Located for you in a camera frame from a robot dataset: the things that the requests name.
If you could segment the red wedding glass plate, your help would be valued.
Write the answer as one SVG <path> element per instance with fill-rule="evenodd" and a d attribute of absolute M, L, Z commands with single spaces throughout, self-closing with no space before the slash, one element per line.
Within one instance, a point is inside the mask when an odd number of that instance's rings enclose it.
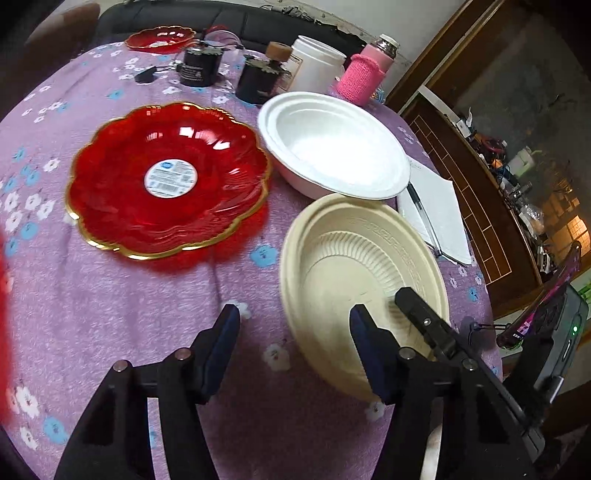
<path fill-rule="evenodd" d="M 4 258 L 4 241 L 1 241 L 1 295 L 0 295 L 0 388 L 1 388 L 1 423 L 6 423 L 10 418 L 9 402 L 5 391 L 11 378 L 12 360 L 11 344 L 8 332 L 8 299 L 4 277 L 7 273 L 6 260 Z"/>

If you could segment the beige disposable bowl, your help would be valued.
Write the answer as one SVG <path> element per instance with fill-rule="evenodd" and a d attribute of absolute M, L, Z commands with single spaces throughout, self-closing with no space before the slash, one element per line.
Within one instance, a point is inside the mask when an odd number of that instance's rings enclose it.
<path fill-rule="evenodd" d="M 434 357 L 394 303 L 413 288 L 451 319 L 438 263 L 419 233 L 392 207 L 339 194 L 315 200 L 295 218 L 280 254 L 280 297 L 291 335 L 308 365 L 336 390 L 372 402 L 349 330 L 349 311 L 367 307 L 400 345 Z"/>

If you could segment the brown wooden sideboard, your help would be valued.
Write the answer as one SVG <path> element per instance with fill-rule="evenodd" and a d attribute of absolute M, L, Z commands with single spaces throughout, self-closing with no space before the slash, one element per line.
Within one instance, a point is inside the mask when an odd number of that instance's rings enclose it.
<path fill-rule="evenodd" d="M 540 293 L 542 280 L 496 180 L 461 133 L 424 97 L 416 98 L 402 117 L 440 175 L 454 183 L 494 316 L 526 308 Z"/>

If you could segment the black ballpoint pen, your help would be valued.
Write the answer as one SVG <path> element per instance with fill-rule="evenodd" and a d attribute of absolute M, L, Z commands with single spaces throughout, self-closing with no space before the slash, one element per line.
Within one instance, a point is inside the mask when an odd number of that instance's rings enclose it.
<path fill-rule="evenodd" d="M 425 209 L 421 198 L 417 192 L 417 190 L 415 189 L 414 185 L 412 183 L 409 183 L 407 186 L 407 190 L 409 192 L 409 195 L 414 203 L 414 205 L 416 206 L 418 213 L 422 219 L 423 224 L 425 225 L 425 228 L 427 229 L 427 232 L 429 234 L 429 237 L 432 241 L 432 247 L 433 247 L 433 251 L 434 251 L 434 255 L 439 258 L 443 255 L 443 251 L 441 248 L 441 244 L 439 242 L 439 239 L 437 237 L 436 231 L 433 227 L 433 224 L 431 222 L 431 219 L 428 215 L 427 210 Z"/>

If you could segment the white paper notebook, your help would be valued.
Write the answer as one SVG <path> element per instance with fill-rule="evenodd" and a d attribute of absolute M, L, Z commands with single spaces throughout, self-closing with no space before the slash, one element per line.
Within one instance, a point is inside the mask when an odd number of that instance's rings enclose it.
<path fill-rule="evenodd" d="M 410 182 L 417 190 L 428 212 L 441 244 L 443 257 L 462 265 L 470 265 L 468 237 L 462 220 L 453 182 L 446 180 L 422 163 L 408 156 Z M 407 188 L 397 197 L 399 213 L 432 248 L 432 241 Z"/>

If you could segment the red plate with sticker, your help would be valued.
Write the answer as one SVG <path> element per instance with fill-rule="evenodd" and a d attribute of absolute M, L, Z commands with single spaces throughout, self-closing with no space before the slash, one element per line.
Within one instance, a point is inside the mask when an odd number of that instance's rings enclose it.
<path fill-rule="evenodd" d="M 228 112 L 145 105 L 77 152 L 65 207 L 89 245 L 160 260 L 235 233 L 266 202 L 272 169 L 256 131 Z"/>

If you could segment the white bowl stack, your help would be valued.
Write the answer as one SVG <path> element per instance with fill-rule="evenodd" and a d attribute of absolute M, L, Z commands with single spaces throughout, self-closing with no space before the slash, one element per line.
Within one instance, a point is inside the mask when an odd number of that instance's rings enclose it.
<path fill-rule="evenodd" d="M 409 183 L 409 160 L 394 133 L 341 99 L 280 94 L 260 108 L 257 128 L 276 170 L 308 198 L 388 200 Z"/>

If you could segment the small black clip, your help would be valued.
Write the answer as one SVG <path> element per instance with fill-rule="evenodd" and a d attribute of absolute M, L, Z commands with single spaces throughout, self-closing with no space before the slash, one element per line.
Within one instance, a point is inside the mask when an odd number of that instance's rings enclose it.
<path fill-rule="evenodd" d="M 135 76 L 134 76 L 134 81 L 137 84 L 149 84 L 152 83 L 156 80 L 156 73 L 157 73 L 158 69 L 156 66 L 152 66 L 149 68 L 146 68 L 144 70 L 142 70 L 141 72 L 138 72 Z"/>

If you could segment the pink sleeved thermos bottle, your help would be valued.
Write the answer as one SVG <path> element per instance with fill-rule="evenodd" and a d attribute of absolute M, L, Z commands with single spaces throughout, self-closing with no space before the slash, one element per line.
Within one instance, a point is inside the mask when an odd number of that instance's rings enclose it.
<path fill-rule="evenodd" d="M 384 81 L 394 64 L 400 44 L 381 34 L 351 57 L 348 68 L 335 85 L 339 96 L 358 106 L 365 106 Z"/>

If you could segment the black jar left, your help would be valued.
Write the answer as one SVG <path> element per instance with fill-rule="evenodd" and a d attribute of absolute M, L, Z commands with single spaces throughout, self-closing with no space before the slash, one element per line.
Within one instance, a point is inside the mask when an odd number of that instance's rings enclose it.
<path fill-rule="evenodd" d="M 211 45 L 187 48 L 176 66 L 179 82 L 189 87 L 209 87 L 217 80 L 223 49 Z"/>

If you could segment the black jar with cork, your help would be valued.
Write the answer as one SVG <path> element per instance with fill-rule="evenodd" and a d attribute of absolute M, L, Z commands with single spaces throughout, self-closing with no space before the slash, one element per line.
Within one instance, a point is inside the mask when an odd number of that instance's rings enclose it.
<path fill-rule="evenodd" d="M 280 42 L 270 42 L 263 57 L 245 54 L 242 75 L 235 96 L 243 102 L 262 105 L 273 96 L 276 84 L 287 70 L 283 63 L 290 59 L 293 48 Z"/>

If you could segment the white plastic jar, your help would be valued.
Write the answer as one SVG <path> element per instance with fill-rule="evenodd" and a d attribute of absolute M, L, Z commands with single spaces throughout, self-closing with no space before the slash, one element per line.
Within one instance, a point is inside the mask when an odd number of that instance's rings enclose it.
<path fill-rule="evenodd" d="M 346 55 L 328 44 L 299 35 L 291 48 L 293 52 L 286 63 L 290 92 L 325 94 L 345 72 Z"/>

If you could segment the small red plate far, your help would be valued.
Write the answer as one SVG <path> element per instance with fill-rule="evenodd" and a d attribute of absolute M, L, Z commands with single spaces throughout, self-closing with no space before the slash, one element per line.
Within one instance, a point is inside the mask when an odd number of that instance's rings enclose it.
<path fill-rule="evenodd" d="M 189 27 L 158 26 L 133 33 L 124 41 L 124 45 L 142 53 L 171 54 L 189 45 L 196 35 Z"/>

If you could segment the black leather sofa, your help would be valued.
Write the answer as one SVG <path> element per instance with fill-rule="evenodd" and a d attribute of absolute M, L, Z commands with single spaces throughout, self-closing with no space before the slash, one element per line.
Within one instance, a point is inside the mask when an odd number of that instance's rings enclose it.
<path fill-rule="evenodd" d="M 124 1 L 99 17 L 90 45 L 119 42 L 158 26 L 189 27 L 202 35 L 214 26 L 235 33 L 245 48 L 262 52 L 271 41 L 293 44 L 304 35 L 341 51 L 359 53 L 366 42 L 338 27 L 270 10 L 224 1 Z"/>

